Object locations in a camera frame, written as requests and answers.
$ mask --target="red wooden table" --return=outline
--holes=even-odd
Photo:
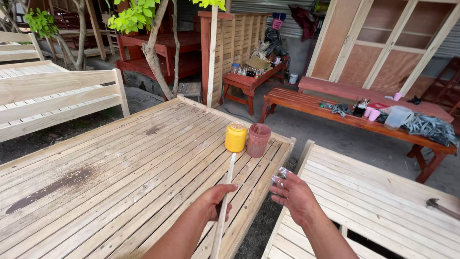
[[[149,41],[150,35],[123,36],[117,35],[118,46],[139,46]],[[187,77],[201,71],[201,35],[195,31],[178,32],[180,43],[179,50],[179,78]],[[130,59],[127,59],[124,51],[120,51],[121,60],[117,60],[115,65],[120,70],[137,71],[156,80],[155,75],[143,56],[139,47],[128,48]],[[174,80],[174,61],[176,53],[176,43],[173,33],[159,34],[155,44],[155,50],[160,60],[161,71],[166,80],[170,83]]]
[[[336,122],[348,124],[361,129],[373,131],[376,133],[384,134],[386,136],[408,141],[410,143],[413,143],[414,145],[412,146],[412,150],[407,154],[407,156],[410,158],[415,157],[420,165],[421,172],[419,176],[416,178],[416,181],[419,183],[424,183],[448,154],[455,154],[455,152],[457,151],[457,147],[452,143],[449,147],[446,147],[444,145],[431,141],[427,137],[423,137],[420,135],[409,135],[406,131],[402,129],[389,130],[385,128],[382,124],[375,121],[369,121],[367,118],[358,118],[351,115],[346,115],[345,117],[342,117],[337,113],[332,114],[330,109],[320,107],[320,103],[322,100],[333,105],[336,104],[336,102],[332,100],[326,100],[313,95],[298,93],[292,90],[275,87],[266,95],[264,95],[265,103],[264,107],[262,108],[259,123],[264,123],[265,118],[268,115],[273,114],[276,105],[281,105],[284,107],[295,109],[297,111],[306,112],[309,114],[334,120]],[[425,159],[421,153],[421,149],[423,147],[433,149],[434,156],[428,164],[425,162]]]
[[[279,63],[274,68],[272,68],[265,74],[259,76],[258,78],[247,77],[233,73],[226,73],[224,75],[224,96],[221,96],[219,104],[222,104],[222,98],[228,98],[230,100],[234,100],[236,102],[249,106],[249,115],[253,115],[253,97],[255,89],[270,77],[280,78],[281,84],[284,84],[284,71],[287,68],[286,63],[288,62],[289,57],[284,56],[283,58],[283,62]],[[275,73],[279,70],[281,70],[281,75],[275,75]],[[247,95],[247,100],[228,94],[227,91],[230,85],[240,88],[243,91],[243,93]]]
[[[371,99],[370,103],[381,103],[387,106],[404,106],[411,109],[413,112],[421,112],[426,115],[436,116],[449,123],[451,123],[454,120],[454,117],[449,115],[449,113],[443,110],[439,105],[433,103],[422,101],[419,105],[415,105],[413,103],[408,103],[407,100],[409,99],[404,97],[402,97],[399,101],[394,101],[385,98],[385,95],[388,94],[382,92],[376,92],[341,83],[329,82],[317,78],[302,77],[302,79],[299,82],[299,92],[303,92],[304,90],[311,90],[350,100],[356,100],[357,97],[367,98]]]

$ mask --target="yellow plastic jar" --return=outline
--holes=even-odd
[[[246,126],[238,121],[231,122],[227,126],[225,134],[225,148],[230,152],[238,153],[244,149],[246,143]]]

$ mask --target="pink cup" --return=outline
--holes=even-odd
[[[369,120],[374,121],[379,115],[380,115],[380,111],[374,109],[371,111],[371,114],[369,115]]]
[[[393,100],[399,101],[399,99],[400,99],[402,96],[403,96],[403,95],[400,94],[400,93],[395,93],[395,97],[393,97]]]
[[[374,108],[372,107],[366,107],[366,111],[364,112],[364,116],[365,117],[369,117],[369,115],[371,115],[371,111],[373,110]]]

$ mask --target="red cloth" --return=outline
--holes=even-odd
[[[302,34],[302,41],[311,38],[314,33],[315,23],[310,20],[310,15],[308,10],[305,10],[302,7],[291,7],[291,16],[297,24],[304,29]]]

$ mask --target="pink basket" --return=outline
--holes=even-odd
[[[271,24],[271,27],[274,29],[280,29],[281,25],[283,25],[283,21],[280,19],[273,19],[273,23]]]

